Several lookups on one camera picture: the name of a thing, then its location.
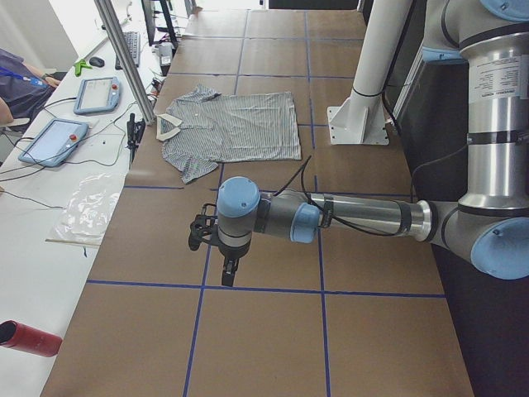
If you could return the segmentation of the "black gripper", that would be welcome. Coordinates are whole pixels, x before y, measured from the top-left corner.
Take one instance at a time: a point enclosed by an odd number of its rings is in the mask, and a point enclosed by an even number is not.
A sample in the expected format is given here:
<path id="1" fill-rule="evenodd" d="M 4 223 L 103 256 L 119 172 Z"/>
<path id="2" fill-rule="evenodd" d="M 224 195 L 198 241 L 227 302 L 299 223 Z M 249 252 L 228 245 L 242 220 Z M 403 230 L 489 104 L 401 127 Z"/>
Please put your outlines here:
<path id="1" fill-rule="evenodd" d="M 221 244 L 219 251 L 224 256 L 224 263 L 222 269 L 222 285 L 233 286 L 238 270 L 239 260 L 245 256 L 250 249 L 250 243 L 243 246 L 228 246 Z"/>

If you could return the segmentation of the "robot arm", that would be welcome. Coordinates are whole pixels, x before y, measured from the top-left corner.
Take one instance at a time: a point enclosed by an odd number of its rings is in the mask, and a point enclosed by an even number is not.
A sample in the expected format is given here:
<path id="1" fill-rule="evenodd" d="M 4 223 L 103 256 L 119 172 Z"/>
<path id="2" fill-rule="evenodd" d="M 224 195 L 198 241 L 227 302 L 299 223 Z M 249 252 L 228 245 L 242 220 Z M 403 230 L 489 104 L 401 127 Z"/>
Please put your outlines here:
<path id="1" fill-rule="evenodd" d="M 232 286 L 255 233 L 312 242 L 327 227 L 439 246 L 500 280 L 528 275 L 528 4 L 429 1 L 422 59 L 429 82 L 413 99 L 432 120 L 407 123 L 407 201 L 285 189 L 244 177 L 222 183 L 212 244 Z"/>

